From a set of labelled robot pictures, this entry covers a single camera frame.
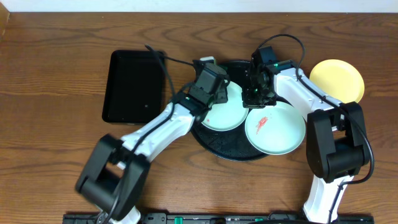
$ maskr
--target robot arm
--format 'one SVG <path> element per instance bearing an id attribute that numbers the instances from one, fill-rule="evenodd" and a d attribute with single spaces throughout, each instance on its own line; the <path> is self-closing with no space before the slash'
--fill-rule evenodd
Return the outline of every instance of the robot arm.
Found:
<path id="1" fill-rule="evenodd" d="M 203 121 L 213 104 L 227 102 L 226 72 L 212 63 L 197 61 L 196 66 L 197 78 L 187 94 L 178 92 L 166 109 L 140 130 L 120 140 L 110 135 L 102 137 L 83 168 L 76 191 L 111 214 L 113 222 L 138 221 L 135 204 L 150 163 L 171 142 L 187 134 L 194 121 Z M 124 169 L 123 176 L 119 178 L 107 169 L 107 163 Z"/>
<path id="2" fill-rule="evenodd" d="M 317 97 L 296 76 L 296 64 L 280 62 L 271 47 L 257 49 L 252 55 L 247 92 L 243 95 L 250 108 L 274 105 L 276 96 L 283 97 L 298 109 L 307 122 L 307 161 L 313 171 L 313 184 L 303 211 L 311 222 L 327 223 L 333 199 L 342 182 L 349 182 L 360 168 L 369 162 L 369 149 L 356 128 L 325 98 L 340 106 L 365 131 L 363 112 L 357 103 L 343 104 L 328 96 L 313 84 L 299 69 L 301 81 L 313 91 L 325 96 Z M 334 139 L 333 131 L 346 131 L 346 136 Z M 331 220 L 337 218 L 337 208 L 346 186 L 337 198 Z"/>

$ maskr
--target black round tray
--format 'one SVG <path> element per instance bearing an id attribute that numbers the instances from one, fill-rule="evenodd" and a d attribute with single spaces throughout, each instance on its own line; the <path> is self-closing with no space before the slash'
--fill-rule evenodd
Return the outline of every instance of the black round tray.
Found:
<path id="1" fill-rule="evenodd" d="M 235 60 L 221 63 L 219 66 L 227 71 L 232 82 L 242 87 L 250 62 Z M 245 122 L 229 131 L 214 131 L 201 123 L 195 123 L 192 134 L 205 149 L 223 159 L 253 161 L 268 156 L 268 154 L 257 150 L 249 142 L 244 131 L 244 124 Z"/>

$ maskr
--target wood grain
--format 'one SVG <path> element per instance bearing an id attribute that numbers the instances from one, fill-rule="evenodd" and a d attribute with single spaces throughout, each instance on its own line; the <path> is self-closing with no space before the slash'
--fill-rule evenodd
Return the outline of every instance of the wood grain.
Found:
<path id="1" fill-rule="evenodd" d="M 8 23 L 9 16 L 10 12 L 0 2 L 0 40 L 6 32 L 6 25 Z"/>
<path id="2" fill-rule="evenodd" d="M 307 73 L 329 58 L 361 72 L 376 170 L 369 182 L 348 187 L 339 212 L 398 222 L 397 14 L 160 13 L 11 15 L 0 43 L 0 222 L 60 223 L 64 213 L 96 211 L 74 192 L 80 171 L 102 135 L 139 128 L 101 120 L 114 50 L 148 43 L 182 60 L 213 55 L 221 62 L 250 58 L 263 39 L 278 33 L 306 45 Z M 282 60 L 301 54 L 289 39 L 270 44 Z M 176 88 L 194 77 L 190 67 L 168 62 L 168 68 Z M 154 161 L 139 207 L 172 213 L 298 210 L 311 182 L 305 143 L 284 156 L 231 162 L 188 134 Z"/>

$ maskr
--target white wall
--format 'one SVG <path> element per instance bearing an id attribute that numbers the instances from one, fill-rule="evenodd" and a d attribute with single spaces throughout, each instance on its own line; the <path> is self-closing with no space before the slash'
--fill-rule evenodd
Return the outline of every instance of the white wall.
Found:
<path id="1" fill-rule="evenodd" d="M 10 12 L 398 12 L 398 0 L 0 0 Z"/>

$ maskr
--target black cable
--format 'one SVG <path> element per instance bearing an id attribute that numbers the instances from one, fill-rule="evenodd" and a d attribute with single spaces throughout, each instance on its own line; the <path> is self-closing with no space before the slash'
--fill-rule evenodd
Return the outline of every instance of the black cable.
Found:
<path id="1" fill-rule="evenodd" d="M 181 89 L 178 92 L 183 92 L 187 88 L 190 88 L 191 86 L 193 86 L 194 84 L 195 84 L 194 82 L 188 82 L 188 83 L 184 84 L 184 86 L 182 86 Z"/>
<path id="2" fill-rule="evenodd" d="M 90 215 L 87 219 L 86 219 L 86 224 L 88 223 L 88 220 L 92 220 L 94 219 L 94 224 L 96 224 L 98 217 L 100 217 L 100 215 L 102 214 L 102 212 L 99 212 L 97 215 Z"/>
<path id="3" fill-rule="evenodd" d="M 347 185 L 347 184 L 360 184 L 363 183 L 367 180 L 369 180 L 373 174 L 374 171 L 374 155 L 373 155 L 373 150 L 372 147 L 369 143 L 368 138 L 366 137 L 365 132 L 359 127 L 359 124 L 345 111 L 343 110 L 340 106 L 335 105 L 334 103 L 332 103 L 330 100 L 327 99 L 327 96 L 321 96 L 321 94 L 319 94 L 318 92 L 316 92 L 314 89 L 312 89 L 310 86 L 308 86 L 303 80 L 302 80 L 302 76 L 299 75 L 299 68 L 304 60 L 304 56 L 305 56 L 305 47 L 303 45 L 303 43 L 301 42 L 301 40 L 299 40 L 297 37 L 290 35 L 290 34 L 277 34 L 274 35 L 268 39 L 266 39 L 265 41 L 263 41 L 258 48 L 262 47 L 266 42 L 272 40 L 273 38 L 276 37 L 290 37 L 295 39 L 301 46 L 303 53 L 301 56 L 301 59 L 299 61 L 299 63 L 297 64 L 296 68 L 295 68 L 295 74 L 297 79 L 300 81 L 300 83 L 305 86 L 308 90 L 310 90 L 315 96 L 319 97 L 319 99 L 321 99 L 322 101 L 324 101 L 325 103 L 329 104 L 330 106 L 334 107 L 335 109 L 337 109 L 342 115 L 344 115 L 350 122 L 351 124 L 359 131 L 359 134 L 361 135 L 361 137 L 363 138 L 363 141 L 365 142 L 366 146 L 369 149 L 369 156 L 370 156 L 370 168 L 369 168 L 369 172 L 368 174 L 360 179 L 360 180 L 352 180 L 352 181 L 346 181 L 346 182 L 342 182 L 339 186 L 338 186 L 338 191 L 335 195 L 335 198 L 333 199 L 333 203 L 331 205 L 330 211 L 329 211 L 329 217 L 328 217 L 328 223 L 331 223 L 331 214 L 333 213 L 333 210 L 335 209 L 338 197 L 340 195 L 341 190 L 343 190 L 343 186 Z"/>
<path id="4" fill-rule="evenodd" d="M 159 53 L 158 53 L 158 55 L 159 55 L 160 57 L 162 57 L 162 58 L 166 58 L 166 59 L 172 60 L 173 62 L 178 62 L 178 63 L 183 63 L 183 64 L 185 64 L 185 65 L 193 66 L 192 63 L 185 62 L 185 61 L 183 61 L 183 60 L 178 60 L 178 59 L 170 58 L 170 57 L 168 57 L 168 56 L 166 56 L 166 55 L 164 55 L 164 54 L 159 54 Z"/>
<path id="5" fill-rule="evenodd" d="M 270 219 L 271 219 L 271 215 L 274 214 L 274 213 L 275 213 L 275 211 L 271 212 L 271 213 L 268 215 L 267 220 L 270 220 Z"/>
<path id="6" fill-rule="evenodd" d="M 154 58 L 156 59 L 156 61 L 158 61 L 158 63 L 159 63 L 159 65 L 160 65 L 160 67 L 161 67 L 161 69 L 162 69 L 164 75 L 165 75 L 165 76 L 167 77 L 167 79 L 169 80 L 170 89 L 171 89 L 171 91 L 172 91 L 172 97 L 175 97 L 175 90 L 174 90 L 174 86 L 173 86 L 173 81 L 172 81 L 172 79 L 171 79 L 169 73 L 167 72 L 167 69 L 166 69 L 166 67 L 164 66 L 164 63 L 161 61 L 161 59 L 160 59 L 159 56 L 164 57 L 164 58 L 167 58 L 167 59 L 169 59 L 169 60 L 173 60 L 173 61 L 175 61 L 175 62 L 187 63 L 187 64 L 189 64 L 189 65 L 190 65 L 190 63 L 184 62 L 184 61 L 181 61 L 181 60 L 177 60 L 177 59 L 173 59 L 173 58 L 164 56 L 164 55 L 162 55 L 162 54 L 159 54 L 159 53 L 158 53 L 157 51 L 155 51 L 149 44 L 146 44 L 145 47 L 152 53 L 152 55 L 154 56 Z"/>
<path id="7" fill-rule="evenodd" d="M 117 192 L 117 194 L 116 194 L 116 198 L 114 199 L 114 202 L 113 202 L 111 211 L 109 212 L 108 216 L 104 219 L 104 222 L 103 222 L 104 224 L 108 224 L 109 221 L 110 221 L 110 219 L 112 218 L 112 215 L 113 215 L 113 213 L 114 213 L 114 210 L 116 209 L 116 206 L 117 206 L 118 203 L 119 203 L 119 199 L 120 199 L 120 195 L 121 195 L 120 192 L 121 192 L 122 186 L 123 186 L 123 185 L 120 185 L 119 192 Z"/>

